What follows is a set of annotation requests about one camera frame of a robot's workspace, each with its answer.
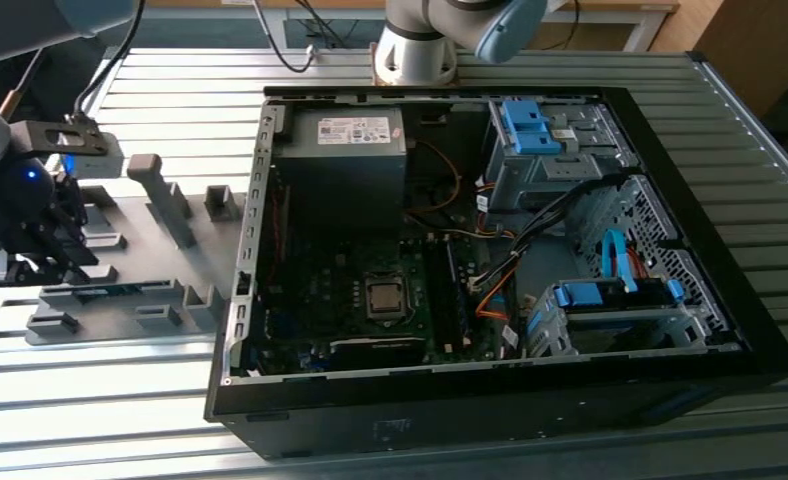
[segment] label sticker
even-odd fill
[[[477,210],[489,213],[489,197],[487,195],[477,196]]]
[[[509,325],[504,326],[504,331],[501,332],[501,336],[508,341],[513,348],[519,346],[519,333],[513,331]]]
[[[552,135],[559,140],[575,140],[576,131],[572,128],[564,130],[552,130]]]
[[[317,122],[317,143],[347,145],[392,143],[388,117],[324,118]]]

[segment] gray 3d-printed holder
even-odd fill
[[[153,197],[114,199],[102,187],[84,188],[90,220],[84,232],[101,263],[85,269],[90,284],[42,290],[28,324],[30,344],[216,331],[232,295],[241,237],[234,212],[245,195],[212,186],[205,195],[184,197],[172,184],[161,185],[158,175],[146,182],[162,192],[160,202]],[[174,220],[166,222],[168,216]],[[178,217],[182,223],[170,226]],[[194,239],[186,248],[176,241],[182,228]]]

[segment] metal table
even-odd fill
[[[788,337],[788,158],[711,67],[623,53],[461,63],[465,84],[632,90]],[[202,193],[245,191],[264,86],[368,84],[371,66],[365,51],[329,53],[300,76],[266,51],[134,50],[112,78],[98,121],[128,154],[161,153],[168,177]],[[144,195],[126,179],[105,185]],[[788,381],[647,430],[269,464],[202,420],[212,337],[32,347],[36,302],[36,288],[0,290],[0,479],[788,479]]]

